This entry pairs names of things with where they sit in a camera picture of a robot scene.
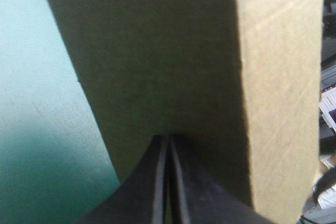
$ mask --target brown cardboard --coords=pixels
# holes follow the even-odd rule
[[[322,0],[237,0],[252,202],[294,223],[318,169]]]
[[[123,182],[183,133],[231,193],[295,223],[317,170],[322,0],[48,0]]]

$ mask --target wall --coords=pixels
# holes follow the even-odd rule
[[[119,181],[47,1],[0,20],[0,223],[71,223]]]

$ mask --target cardboard box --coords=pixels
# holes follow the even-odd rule
[[[154,134],[294,223],[318,167],[322,0],[49,0],[121,182]]]

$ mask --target black clamp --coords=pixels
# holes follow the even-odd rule
[[[134,172],[77,223],[164,224],[167,184],[174,224],[272,224],[220,186],[182,135],[154,136]]]

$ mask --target light blue wall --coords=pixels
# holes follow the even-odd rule
[[[119,185],[46,0],[0,1],[0,223],[72,223]]]

